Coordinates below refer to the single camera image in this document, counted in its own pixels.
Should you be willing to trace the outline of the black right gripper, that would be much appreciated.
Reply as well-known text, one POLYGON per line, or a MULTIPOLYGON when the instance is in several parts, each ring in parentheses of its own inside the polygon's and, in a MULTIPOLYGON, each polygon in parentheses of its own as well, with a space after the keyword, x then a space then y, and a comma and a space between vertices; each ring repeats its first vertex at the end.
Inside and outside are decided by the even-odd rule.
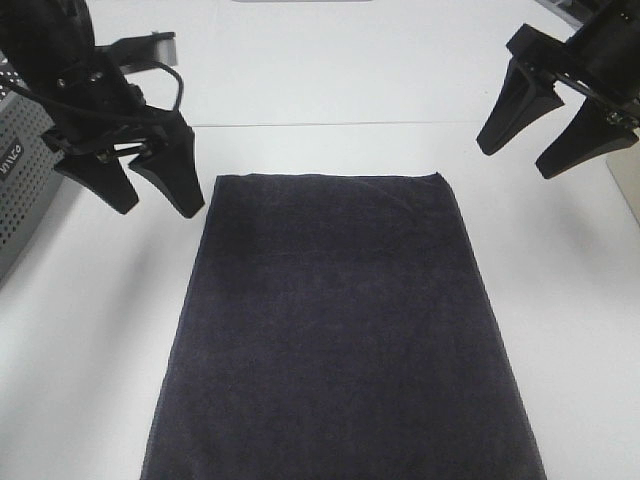
POLYGON ((581 92, 584 101, 536 167, 551 179, 600 155, 634 146, 639 126, 639 3, 543 1, 574 28, 566 41, 528 24, 507 42, 514 58, 476 141, 493 155, 542 116, 564 105, 554 83, 581 92))

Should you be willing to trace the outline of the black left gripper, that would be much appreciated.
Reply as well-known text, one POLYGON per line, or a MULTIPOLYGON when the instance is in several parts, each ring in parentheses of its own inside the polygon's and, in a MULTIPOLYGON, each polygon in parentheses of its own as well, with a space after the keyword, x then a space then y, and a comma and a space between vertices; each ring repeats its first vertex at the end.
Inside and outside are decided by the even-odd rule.
POLYGON ((146 103, 125 74, 152 69, 179 76, 170 66, 175 34, 152 33, 97 46, 79 32, 42 35, 42 90, 58 105, 55 127, 43 135, 64 157, 54 170, 93 192, 120 214, 139 197, 127 178, 116 146, 140 144, 129 168, 154 185, 184 218, 204 206, 195 166, 195 134, 179 113, 146 103))

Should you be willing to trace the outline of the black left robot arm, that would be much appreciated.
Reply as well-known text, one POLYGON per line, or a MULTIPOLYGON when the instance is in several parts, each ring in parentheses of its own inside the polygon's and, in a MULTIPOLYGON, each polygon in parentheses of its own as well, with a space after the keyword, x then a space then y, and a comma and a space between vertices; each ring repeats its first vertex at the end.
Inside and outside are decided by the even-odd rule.
POLYGON ((62 153, 55 170, 121 214, 139 201, 121 158, 185 218, 204 205, 195 134, 179 100, 149 105, 126 76, 160 69, 174 79, 175 35, 155 32, 110 45, 95 42, 83 1, 4 1, 1 51, 24 84, 9 87, 39 103, 53 121, 41 138, 62 153))

